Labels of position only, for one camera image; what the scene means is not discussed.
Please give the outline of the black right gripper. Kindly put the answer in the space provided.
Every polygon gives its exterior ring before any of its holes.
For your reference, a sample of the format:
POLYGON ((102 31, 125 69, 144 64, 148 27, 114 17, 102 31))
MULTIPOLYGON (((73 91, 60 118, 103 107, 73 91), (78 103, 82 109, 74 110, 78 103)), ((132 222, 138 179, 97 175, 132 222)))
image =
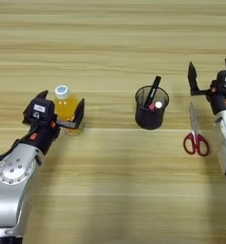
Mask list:
POLYGON ((226 111, 226 84, 214 80, 210 86, 210 90, 201 90, 197 85, 197 74, 193 63, 189 64, 188 81, 191 89, 191 95, 205 95, 208 96, 213 114, 226 111))

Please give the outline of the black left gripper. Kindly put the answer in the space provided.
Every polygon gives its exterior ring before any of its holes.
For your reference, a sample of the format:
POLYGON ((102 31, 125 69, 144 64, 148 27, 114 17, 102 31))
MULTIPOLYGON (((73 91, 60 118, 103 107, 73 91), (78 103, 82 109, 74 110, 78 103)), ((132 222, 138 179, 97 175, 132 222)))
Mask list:
MULTIPOLYGON (((37 94, 38 98, 45 99, 48 91, 37 94)), ((56 99, 56 123, 68 130, 78 130, 84 118, 85 99, 78 100, 76 97, 56 99)), ((30 124, 30 130, 25 136, 23 143, 34 146, 44 155, 49 151, 52 142, 58 137, 60 127, 54 121, 47 125, 30 124)))

